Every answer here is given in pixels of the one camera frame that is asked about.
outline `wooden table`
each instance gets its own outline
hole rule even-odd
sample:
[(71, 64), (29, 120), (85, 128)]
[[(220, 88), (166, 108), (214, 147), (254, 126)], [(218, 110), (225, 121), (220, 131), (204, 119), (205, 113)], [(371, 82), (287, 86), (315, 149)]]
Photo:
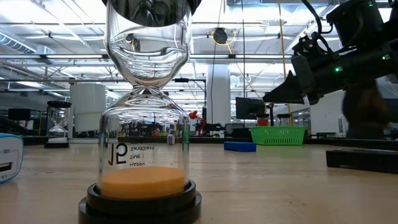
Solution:
[[(398, 176), (327, 168), (333, 148), (191, 144), (190, 177), (203, 196), (197, 223), (398, 223)], [(95, 145), (26, 147), (21, 173), (0, 185), (0, 223), (77, 223), (97, 160)]]

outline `person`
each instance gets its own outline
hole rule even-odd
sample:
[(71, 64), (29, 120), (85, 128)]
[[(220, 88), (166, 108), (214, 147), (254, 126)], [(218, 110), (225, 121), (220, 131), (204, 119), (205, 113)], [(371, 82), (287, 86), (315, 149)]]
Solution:
[(390, 114), (375, 80), (347, 89), (342, 110), (348, 122), (347, 138), (384, 139), (384, 129), (391, 128)]

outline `green basket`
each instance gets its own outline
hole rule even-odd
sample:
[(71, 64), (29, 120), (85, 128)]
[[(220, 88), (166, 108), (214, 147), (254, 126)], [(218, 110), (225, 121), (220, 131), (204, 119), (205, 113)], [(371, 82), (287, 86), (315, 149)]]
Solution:
[(265, 146), (301, 146), (305, 127), (256, 126), (250, 129), (253, 142)]

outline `orange sand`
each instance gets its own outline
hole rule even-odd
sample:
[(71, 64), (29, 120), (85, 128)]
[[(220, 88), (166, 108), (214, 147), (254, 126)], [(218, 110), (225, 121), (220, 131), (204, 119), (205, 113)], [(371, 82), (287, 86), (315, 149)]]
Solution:
[(177, 194), (184, 190), (184, 173), (171, 167), (136, 167), (110, 172), (101, 178), (101, 195), (144, 199)]

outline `hourglass base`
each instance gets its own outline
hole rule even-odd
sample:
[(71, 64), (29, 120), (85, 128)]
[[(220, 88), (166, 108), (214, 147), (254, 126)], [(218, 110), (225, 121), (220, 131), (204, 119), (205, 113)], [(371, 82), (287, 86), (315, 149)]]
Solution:
[(200, 207), (201, 195), (192, 180), (180, 194), (147, 200), (102, 197), (93, 184), (79, 203), (79, 224), (191, 224)]

